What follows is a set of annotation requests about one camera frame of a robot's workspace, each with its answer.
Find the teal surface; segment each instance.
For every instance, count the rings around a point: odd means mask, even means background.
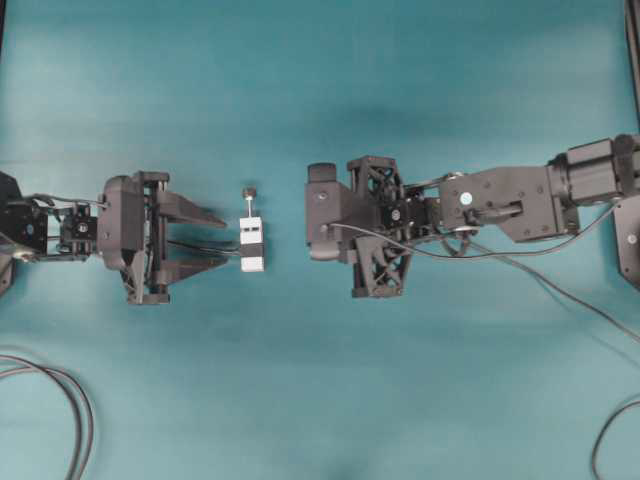
[[[167,170],[230,224],[200,238],[236,238],[247,184],[267,222],[266,273],[232,262],[168,306],[126,305],[98,259],[20,269],[1,350],[88,388],[86,478],[589,477],[638,347],[496,262],[415,259],[402,298],[352,300],[348,267],[308,259],[303,188],[314,162],[418,181],[636,131],[622,1],[10,0],[5,35],[0,169],[24,193]],[[610,222],[528,263],[640,329]],[[44,379],[3,381],[0,478],[62,478],[71,427]],[[640,412],[611,431],[606,478],[637,476],[638,435]]]

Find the wire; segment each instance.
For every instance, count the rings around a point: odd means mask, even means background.
[[[34,193],[32,195],[24,197],[24,200],[30,200],[30,199],[34,199],[34,200],[49,199],[49,200],[56,200],[58,202],[63,202],[63,203],[86,203],[88,205],[95,205],[97,207],[107,206],[106,203],[98,202],[96,200],[86,200],[84,198],[57,197],[55,195],[49,195],[48,193]]]
[[[640,407],[640,400],[627,403],[626,405],[618,408],[609,416],[609,418],[607,418],[607,421],[604,423],[604,426],[600,430],[598,438],[596,439],[596,443],[593,445],[593,450],[591,451],[591,471],[593,472],[593,476],[596,478],[596,480],[603,480],[603,477],[600,475],[600,471],[598,470],[598,453],[600,451],[600,445],[602,444],[602,440],[604,439],[607,430],[609,430],[609,427],[616,418],[618,418],[624,412],[637,407]]]
[[[480,245],[480,244],[478,244],[476,242],[471,242],[471,247],[474,248],[475,250],[480,251],[480,252],[494,253],[491,250],[489,250],[488,248],[483,247],[482,245]],[[562,288],[557,283],[555,283],[552,280],[550,280],[549,278],[547,278],[545,275],[543,275],[539,271],[529,267],[528,265],[525,265],[524,263],[517,262],[516,260],[512,260],[510,258],[506,258],[505,256],[497,256],[497,257],[494,257],[494,258],[496,260],[500,261],[500,262],[506,263],[506,264],[511,265],[511,266],[513,266],[515,268],[518,268],[518,269],[520,269],[520,270],[522,270],[524,272],[527,272],[530,275],[533,275],[535,278],[537,278],[538,280],[540,280],[544,284],[548,285],[549,287],[553,288],[555,291],[557,291],[561,295],[564,295],[569,300],[571,300],[571,301],[573,301],[573,302],[575,302],[575,303],[577,303],[579,305],[582,305],[584,308],[586,308],[588,310],[591,310],[592,312],[594,312],[597,315],[600,315],[602,318],[604,318],[606,321],[608,321],[610,324],[612,324],[614,327],[616,327],[622,333],[624,333],[625,335],[629,336],[634,341],[640,343],[640,334],[638,334],[638,333],[634,332],[633,330],[631,330],[630,328],[626,327],[625,325],[620,323],[618,320],[613,318],[611,315],[609,315],[604,310],[601,310],[600,308],[598,308],[598,307],[596,307],[594,305],[591,305],[590,303],[582,300],[581,298],[576,297],[572,293],[570,293],[567,290],[565,290],[564,288]]]
[[[93,412],[91,410],[89,400],[84,390],[82,389],[82,387],[80,387],[80,384],[71,375],[61,370],[57,370],[49,367],[43,367],[33,362],[30,362],[29,360],[16,357],[14,355],[0,354],[0,361],[8,361],[8,362],[13,362],[13,363],[22,365],[22,368],[12,369],[12,370],[0,373],[0,378],[8,377],[11,375],[17,375],[19,373],[39,372],[45,375],[46,377],[48,377],[51,381],[53,381],[64,393],[65,397],[69,401],[69,404],[71,405],[71,410],[73,413],[73,418],[75,423],[75,442],[74,442],[73,454],[71,457],[71,462],[69,464],[69,469],[67,471],[65,479],[79,480],[82,476],[82,473],[84,472],[84,469],[89,459],[89,455],[91,453],[91,447],[93,445]],[[80,415],[80,409],[78,407],[78,403],[74,398],[73,394],[64,385],[64,383],[62,383],[56,377],[56,375],[59,375],[69,380],[78,389],[78,391],[81,392],[81,398],[83,399],[83,403],[85,404],[85,408],[87,410],[89,439],[87,441],[87,448],[85,449],[85,455],[82,458],[82,460],[80,460],[81,451],[82,451],[82,417]]]
[[[491,250],[489,250],[488,248],[483,247],[482,245],[480,245],[478,243],[470,242],[470,245],[471,245],[472,248],[474,248],[475,250],[478,250],[480,252],[484,252],[484,253],[491,252]],[[624,334],[628,335],[634,341],[640,343],[640,335],[639,334],[637,334],[633,330],[629,329],[628,327],[626,327],[625,325],[623,325],[622,323],[617,321],[615,318],[613,318],[611,315],[609,315],[605,311],[603,311],[603,310],[599,309],[598,307],[596,307],[594,305],[591,305],[590,303],[588,303],[588,302],[576,297],[575,295],[569,293],[564,288],[560,287],[558,284],[556,284],[555,282],[553,282],[552,280],[547,278],[545,275],[543,275],[539,271],[537,271],[537,270],[535,270],[535,269],[533,269],[533,268],[531,268],[531,267],[529,267],[529,266],[527,266],[527,265],[525,265],[523,263],[520,263],[520,262],[518,262],[516,260],[512,260],[510,258],[496,257],[496,260],[498,260],[500,262],[503,262],[503,263],[506,263],[508,265],[511,265],[511,266],[513,266],[515,268],[518,268],[518,269],[520,269],[520,270],[522,270],[522,271],[534,276],[537,280],[540,280],[541,282],[545,283],[546,285],[548,285],[549,287],[553,288],[558,293],[560,293],[560,294],[564,295],[565,297],[567,297],[569,300],[572,300],[573,302],[578,303],[579,305],[582,305],[583,307],[585,307],[585,308],[591,310],[592,312],[600,315],[602,318],[607,320],[609,323],[611,323],[618,330],[620,330]],[[596,480],[603,480],[603,477],[600,475],[600,471],[598,470],[598,453],[600,452],[600,446],[602,445],[602,440],[604,439],[605,434],[607,433],[607,431],[609,430],[609,427],[611,426],[611,424],[614,422],[614,420],[616,418],[618,418],[625,411],[630,410],[632,408],[636,408],[636,407],[640,407],[640,400],[627,403],[626,405],[623,405],[622,407],[618,408],[615,412],[613,412],[609,416],[609,418],[605,422],[604,426],[600,429],[600,432],[598,433],[598,437],[596,438],[596,441],[595,441],[595,443],[593,445],[593,449],[591,451],[591,471],[593,472],[593,476],[596,478]]]
[[[82,400],[82,404],[84,406],[85,413],[87,416],[87,444],[85,446],[85,451],[82,456],[82,460],[80,460],[80,463],[79,463],[80,466],[76,469],[76,471],[78,472],[78,475],[76,478],[80,479],[87,467],[87,464],[89,463],[89,457],[91,456],[91,450],[93,448],[95,420],[93,417],[93,409],[91,408],[91,402],[89,401],[89,397],[87,396],[86,392],[84,391],[80,383],[78,383],[78,381],[69,373],[65,372],[64,370],[59,370],[57,368],[51,368],[51,367],[43,367],[43,368],[49,373],[53,373],[54,375],[58,375],[64,378],[66,381],[71,383],[80,394],[80,399]],[[13,375],[19,375],[22,373],[38,373],[38,370],[35,370],[31,367],[12,368],[11,370],[5,370],[4,372],[0,372],[0,379],[11,377]]]
[[[191,243],[180,242],[178,240],[168,240],[170,245],[174,245],[179,248],[184,248],[187,250],[195,250],[196,252],[206,253],[210,255],[227,255],[227,256],[239,256],[240,249],[232,248],[232,249],[224,249],[224,248],[216,248],[216,247],[204,247],[200,245],[193,245]]]
[[[546,248],[544,250],[534,250],[534,251],[530,251],[530,252],[492,252],[492,253],[484,253],[481,255],[471,255],[471,256],[452,256],[452,255],[438,255],[437,253],[431,253],[431,252],[427,252],[426,250],[421,250],[419,248],[415,248],[415,247],[411,247],[409,245],[405,245],[403,243],[400,243],[392,238],[389,238],[388,236],[382,234],[382,233],[378,233],[378,232],[374,232],[373,230],[369,230],[367,228],[362,228],[362,227],[356,227],[355,225],[348,225],[345,223],[330,223],[329,225],[332,227],[338,227],[338,228],[345,228],[348,230],[353,230],[355,232],[360,232],[360,233],[364,233],[365,235],[371,235],[373,237],[377,237],[380,238],[382,240],[386,240],[388,243],[390,243],[391,245],[394,245],[398,248],[402,248],[405,249],[411,253],[414,253],[416,255],[422,255],[425,257],[431,257],[431,258],[435,258],[438,260],[482,260],[485,258],[496,258],[496,257],[534,257],[534,256],[540,256],[540,255],[548,255],[550,253],[555,253],[558,252],[566,247],[568,247],[569,245],[575,243],[577,240],[579,240],[580,238],[582,238],[583,236],[585,236],[587,233],[589,233],[591,230],[593,230],[594,228],[596,228],[598,225],[600,225],[609,215],[611,215],[613,213],[613,210],[618,206],[617,203],[614,203],[610,208],[608,208],[607,210],[605,210],[602,214],[600,214],[600,216],[598,218],[596,218],[591,224],[589,224],[589,226],[587,228],[585,228],[584,230],[581,230],[580,232],[578,232],[576,235],[574,235],[573,237],[571,237],[569,240],[566,240],[562,243],[559,243],[558,245],[555,245],[551,248]]]

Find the black wire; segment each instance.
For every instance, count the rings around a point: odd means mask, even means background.
[[[493,253],[491,250],[489,250],[486,247],[483,247],[482,245],[476,243],[476,242],[471,242],[471,247],[480,251],[480,252],[491,252]],[[511,265],[515,268],[518,268],[524,272],[527,272],[530,275],[533,275],[535,278],[537,278],[538,280],[540,280],[541,282],[545,283],[546,285],[548,285],[549,287],[553,288],[555,291],[557,291],[558,293],[560,293],[561,295],[564,295],[565,297],[567,297],[569,300],[582,305],[583,307],[591,310],[592,312],[594,312],[597,315],[600,315],[602,318],[604,318],[605,320],[607,320],[609,323],[611,323],[614,327],[616,327],[618,330],[620,330],[621,332],[623,332],[625,335],[628,335],[629,337],[631,337],[633,340],[635,340],[636,342],[640,343],[640,334],[634,332],[633,330],[631,330],[630,328],[626,327],[624,324],[620,323],[618,320],[616,320],[615,318],[613,318],[611,315],[609,315],[607,312],[605,312],[604,310],[601,310],[600,308],[591,305],[590,303],[582,300],[581,298],[576,297],[575,295],[573,295],[572,293],[568,292],[567,290],[565,290],[564,288],[562,288],[560,285],[556,284],[555,282],[553,282],[552,280],[550,280],[549,278],[547,278],[545,275],[543,275],[542,273],[538,272],[537,270],[529,267],[528,265],[525,265],[524,263],[520,263],[516,260],[512,260],[510,258],[507,258],[505,256],[497,256],[494,257],[496,260],[506,263],[508,265]]]
[[[52,373],[54,375],[58,375],[64,378],[69,383],[71,383],[80,394],[80,399],[82,400],[82,404],[85,409],[85,413],[87,416],[87,444],[85,446],[82,459],[79,462],[79,466],[74,469],[76,472],[78,472],[75,478],[79,480],[82,477],[87,467],[87,464],[89,463],[89,457],[91,456],[91,450],[93,448],[95,420],[93,417],[93,409],[91,408],[91,402],[89,401],[89,397],[87,396],[86,392],[84,391],[80,383],[72,375],[65,372],[64,370],[59,370],[57,368],[51,368],[51,367],[43,367],[43,368],[47,372]],[[13,375],[19,375],[22,373],[39,373],[39,371],[31,367],[12,368],[10,370],[5,370],[4,372],[0,372],[0,379],[11,377]]]
[[[389,238],[388,236],[386,236],[386,235],[384,235],[382,233],[374,232],[373,230],[369,230],[367,228],[357,227],[355,225],[348,225],[348,224],[345,224],[345,223],[330,223],[329,226],[338,227],[338,228],[346,228],[348,230],[353,230],[355,232],[364,233],[365,235],[371,235],[373,237],[377,237],[377,238],[380,238],[382,240],[385,240],[388,243],[390,243],[391,245],[394,245],[394,246],[396,246],[398,248],[402,248],[402,249],[407,250],[407,251],[409,251],[411,253],[414,253],[416,255],[422,255],[422,256],[425,256],[425,257],[431,257],[431,258],[435,258],[435,259],[438,259],[438,260],[482,260],[482,259],[485,259],[485,258],[496,258],[496,257],[505,257],[505,256],[507,256],[507,257],[534,257],[534,256],[548,255],[550,253],[558,252],[559,250],[562,250],[562,249],[568,247],[569,245],[571,245],[572,243],[576,242],[577,240],[582,238],[584,235],[589,233],[591,230],[593,230],[595,227],[600,225],[609,215],[611,215],[613,213],[613,210],[617,207],[617,205],[618,205],[617,203],[614,203],[610,208],[608,208],[602,214],[600,214],[600,216],[598,218],[596,218],[587,228],[585,228],[584,230],[581,230],[576,235],[571,237],[569,240],[566,240],[566,241],[564,241],[562,243],[559,243],[558,245],[555,245],[555,246],[553,246],[551,248],[546,248],[544,250],[534,250],[534,251],[531,251],[531,252],[492,252],[492,253],[485,253],[485,254],[482,254],[482,255],[472,255],[472,256],[467,256],[467,257],[452,256],[452,255],[438,255],[436,253],[427,252],[426,250],[420,250],[419,248],[415,248],[415,247],[400,243],[397,240]]]
[[[76,480],[77,478],[80,477],[74,477],[74,473],[77,471],[78,465],[79,465],[79,458],[80,458],[80,454],[81,454],[81,450],[82,450],[82,417],[80,416],[80,409],[78,407],[78,403],[76,402],[76,399],[74,398],[74,396],[72,395],[72,393],[69,391],[69,389],[60,381],[58,380],[58,378],[56,378],[54,373],[51,373],[49,371],[47,371],[46,367],[41,367],[33,362],[30,362],[29,360],[26,360],[24,358],[20,358],[20,357],[16,357],[14,355],[3,355],[0,354],[0,361],[8,361],[8,362],[13,362],[13,363],[17,363],[19,365],[22,365],[23,367],[27,367],[31,370],[35,370],[38,371],[40,373],[42,373],[43,375],[45,375],[46,377],[48,377],[51,381],[53,381],[59,388],[60,390],[62,390],[62,392],[64,393],[65,397],[67,398],[67,400],[69,401],[69,404],[71,405],[71,410],[73,413],[73,418],[74,418],[74,423],[75,423],[75,442],[74,442],[74,448],[73,448],[73,454],[71,457],[71,462],[69,464],[69,469],[67,471],[67,475],[65,476],[66,480]]]
[[[603,477],[600,475],[600,471],[598,470],[598,452],[600,451],[600,445],[602,444],[602,440],[604,439],[607,430],[609,430],[609,427],[616,418],[618,418],[624,412],[637,407],[640,407],[640,400],[629,402],[626,405],[618,408],[609,416],[609,418],[607,418],[607,421],[604,423],[604,426],[600,430],[600,433],[598,433],[598,438],[596,439],[596,443],[594,444],[593,450],[591,451],[591,471],[593,472],[593,476],[596,478],[596,480],[603,480]]]
[[[170,245],[174,245],[176,247],[185,248],[187,250],[194,250],[196,252],[206,253],[208,255],[226,255],[226,256],[240,255],[239,248],[225,249],[225,248],[216,248],[216,247],[204,247],[201,245],[194,245],[192,243],[181,242],[178,240],[168,240],[167,243],[169,243]]]
[[[477,244],[475,242],[471,242],[471,247],[476,249],[476,250],[478,250],[478,251],[480,251],[480,252],[485,252],[485,253],[491,252],[491,250],[489,250],[488,248],[485,248],[482,245],[479,245],[479,244]],[[629,329],[628,327],[626,327],[625,325],[623,325],[622,323],[617,321],[615,318],[613,318],[611,315],[609,315],[605,311],[601,310],[600,308],[598,308],[598,307],[596,307],[594,305],[591,305],[590,303],[582,300],[581,298],[578,298],[575,295],[569,293],[568,291],[566,291],[565,289],[560,287],[558,284],[556,284],[555,282],[553,282],[552,280],[547,278],[545,275],[543,275],[542,273],[538,272],[537,270],[535,270],[535,269],[533,269],[533,268],[531,268],[531,267],[529,267],[527,265],[524,265],[523,263],[517,262],[516,260],[512,260],[512,259],[506,258],[506,257],[496,257],[496,260],[498,260],[500,262],[503,262],[503,263],[506,263],[508,265],[511,265],[511,266],[513,266],[515,268],[518,268],[518,269],[520,269],[520,270],[522,270],[522,271],[534,276],[537,280],[540,280],[541,282],[545,283],[546,285],[548,285],[549,287],[553,288],[558,293],[560,293],[560,294],[564,295],[565,297],[567,297],[569,300],[572,300],[573,302],[576,302],[579,305],[582,305],[583,307],[585,307],[585,308],[591,310],[592,312],[600,315],[602,318],[607,320],[609,323],[611,323],[618,330],[620,330],[624,334],[628,335],[634,341],[640,343],[640,335],[639,334],[637,334],[633,330]],[[602,445],[602,440],[604,439],[605,434],[609,430],[609,427],[614,422],[614,420],[616,418],[618,418],[618,416],[620,416],[625,411],[630,410],[630,409],[635,408],[635,407],[640,407],[640,400],[627,403],[626,405],[623,405],[622,407],[618,408],[615,412],[613,412],[609,416],[609,418],[607,419],[607,421],[605,422],[603,427],[600,429],[600,432],[598,433],[598,437],[596,438],[596,441],[595,441],[595,443],[593,445],[593,449],[591,450],[591,471],[593,473],[594,478],[596,478],[596,480],[603,480],[603,477],[600,475],[600,471],[598,470],[598,453],[600,452],[600,446]]]

